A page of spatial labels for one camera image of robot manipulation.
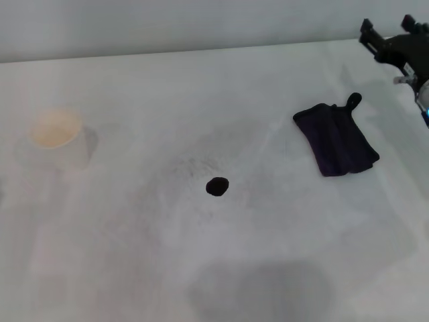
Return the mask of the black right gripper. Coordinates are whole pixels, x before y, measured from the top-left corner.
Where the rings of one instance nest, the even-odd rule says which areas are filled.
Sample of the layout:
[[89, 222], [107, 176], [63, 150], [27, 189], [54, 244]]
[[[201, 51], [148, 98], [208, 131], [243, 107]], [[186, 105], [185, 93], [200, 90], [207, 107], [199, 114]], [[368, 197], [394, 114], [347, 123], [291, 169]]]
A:
[[385, 40], [367, 18], [360, 32], [359, 42], [372, 53], [375, 61], [397, 67], [405, 76], [428, 79], [428, 34], [404, 34]]

